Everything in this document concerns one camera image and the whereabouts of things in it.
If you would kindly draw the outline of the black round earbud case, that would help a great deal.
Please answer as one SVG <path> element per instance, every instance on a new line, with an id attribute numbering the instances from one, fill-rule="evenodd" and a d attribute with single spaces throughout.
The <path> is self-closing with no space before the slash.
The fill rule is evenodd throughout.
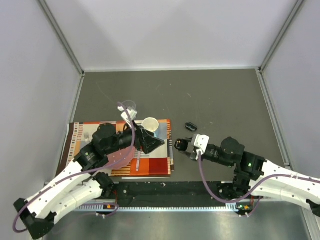
<path id="1" fill-rule="evenodd" d="M 196 132 L 198 130 L 198 127 L 192 122 L 186 122 L 184 126 L 191 132 Z"/>

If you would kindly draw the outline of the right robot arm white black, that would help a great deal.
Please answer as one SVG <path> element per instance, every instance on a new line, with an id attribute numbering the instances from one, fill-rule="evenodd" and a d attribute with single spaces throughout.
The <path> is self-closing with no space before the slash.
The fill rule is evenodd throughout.
<path id="1" fill-rule="evenodd" d="M 320 180 L 276 165 L 262 156 L 247 152 L 245 146 L 227 137 L 220 146 L 209 143 L 209 136 L 194 134 L 177 139 L 174 147 L 198 163 L 204 187 L 221 203 L 237 203 L 249 196 L 281 200 L 320 215 Z M 229 200 L 217 196 L 205 179 L 204 160 L 234 168 Z"/>

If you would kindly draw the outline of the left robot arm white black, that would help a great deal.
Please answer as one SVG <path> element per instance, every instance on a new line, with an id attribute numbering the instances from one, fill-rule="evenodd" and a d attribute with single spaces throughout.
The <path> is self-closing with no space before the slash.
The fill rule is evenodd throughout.
<path id="1" fill-rule="evenodd" d="M 67 214 L 97 198 L 109 198 L 114 183 L 108 173 L 127 167 L 136 152 L 150 155 L 167 145 L 167 130 L 148 129 L 127 123 L 118 131 L 115 124 L 102 123 L 69 164 L 43 189 L 14 203 L 25 230 L 32 239 L 47 235 Z"/>

